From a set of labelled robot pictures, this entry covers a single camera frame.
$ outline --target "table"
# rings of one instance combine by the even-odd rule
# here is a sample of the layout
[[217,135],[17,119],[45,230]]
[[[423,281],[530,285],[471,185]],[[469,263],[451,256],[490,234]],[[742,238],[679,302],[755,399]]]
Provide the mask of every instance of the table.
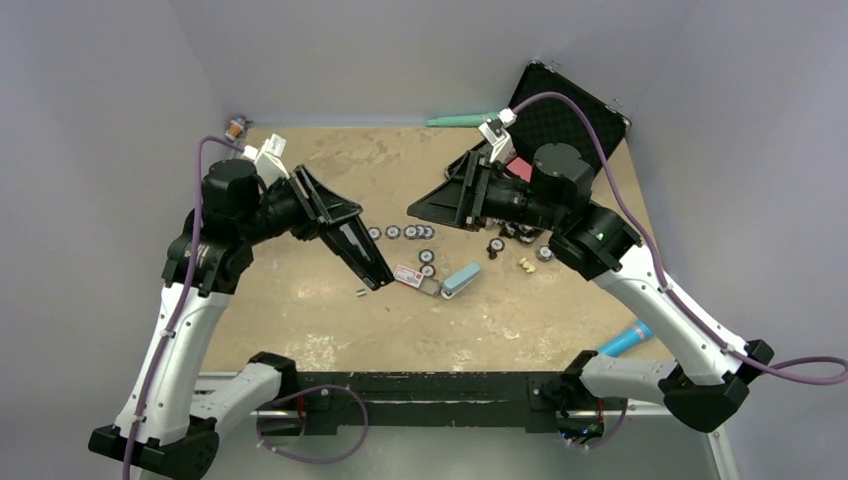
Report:
[[[360,203],[366,226],[421,223],[406,207],[443,180],[445,166],[479,141],[476,129],[254,128],[247,143],[271,133],[287,139],[283,161],[304,164],[336,193]],[[649,226],[625,143],[610,159],[622,195]],[[615,208],[605,175],[593,199]],[[322,242],[290,235],[254,249],[221,318],[204,361],[205,371],[237,371],[260,350],[295,359],[301,371],[516,371],[560,370],[584,349],[597,348],[634,317],[613,297],[558,262],[535,261],[535,247],[507,241],[489,260],[493,231],[436,226],[432,240],[378,240],[390,267],[417,268],[419,250],[436,254],[437,278],[470,262],[483,273],[450,301],[399,283],[357,297],[364,288]],[[518,266],[522,257],[537,271]],[[627,354],[667,358],[652,340]]]

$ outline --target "blue tube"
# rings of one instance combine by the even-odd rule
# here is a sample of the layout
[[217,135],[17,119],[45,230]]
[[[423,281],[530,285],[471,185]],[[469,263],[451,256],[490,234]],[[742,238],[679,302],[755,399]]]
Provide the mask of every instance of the blue tube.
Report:
[[610,340],[606,345],[598,349],[598,353],[617,357],[640,343],[651,339],[654,332],[645,325],[642,320],[636,320],[630,328],[624,331],[621,335]]

